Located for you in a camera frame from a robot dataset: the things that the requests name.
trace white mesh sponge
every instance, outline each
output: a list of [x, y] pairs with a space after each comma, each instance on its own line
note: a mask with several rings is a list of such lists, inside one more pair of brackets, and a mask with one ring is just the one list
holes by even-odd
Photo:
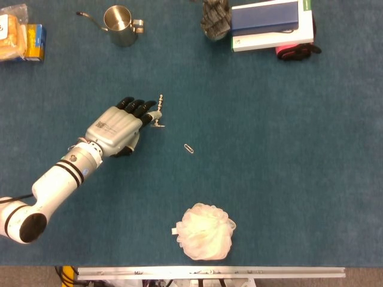
[[222, 209], [197, 203], [185, 212], [172, 234], [178, 234], [177, 242], [191, 259], [217, 260], [229, 253], [235, 227]]

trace paper clip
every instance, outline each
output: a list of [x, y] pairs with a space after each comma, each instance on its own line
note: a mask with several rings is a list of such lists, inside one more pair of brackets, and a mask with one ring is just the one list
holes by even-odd
[[193, 150], [187, 143], [184, 144], [184, 147], [185, 147], [185, 149], [186, 149], [188, 152], [190, 152], [191, 154], [194, 153], [194, 150]]

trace blue book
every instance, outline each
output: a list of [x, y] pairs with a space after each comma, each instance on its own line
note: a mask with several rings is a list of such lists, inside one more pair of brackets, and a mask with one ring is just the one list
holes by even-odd
[[274, 0], [232, 7], [232, 35], [296, 30], [298, 1]]

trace table surface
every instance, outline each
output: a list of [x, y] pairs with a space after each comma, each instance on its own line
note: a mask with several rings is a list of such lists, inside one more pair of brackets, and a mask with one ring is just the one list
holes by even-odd
[[[382, 1], [313, 1], [323, 53], [291, 63], [208, 41], [200, 1], [26, 3], [46, 59], [0, 64], [1, 196], [29, 193], [126, 96], [162, 93], [166, 127], [105, 160], [35, 243], [0, 238], [0, 264], [383, 266]], [[75, 15], [116, 3], [145, 20], [130, 48]], [[197, 202], [237, 224], [222, 261], [190, 260], [171, 235]]]

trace robotic arm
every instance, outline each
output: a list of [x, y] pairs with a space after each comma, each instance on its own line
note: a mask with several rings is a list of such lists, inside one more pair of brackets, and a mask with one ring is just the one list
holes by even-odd
[[159, 111], [147, 112], [155, 101], [127, 97], [107, 109], [59, 162], [32, 186], [33, 206], [10, 197], [0, 199], [0, 235], [19, 243], [36, 240], [45, 230], [53, 212], [102, 163], [104, 157], [130, 155], [139, 131], [159, 119]]

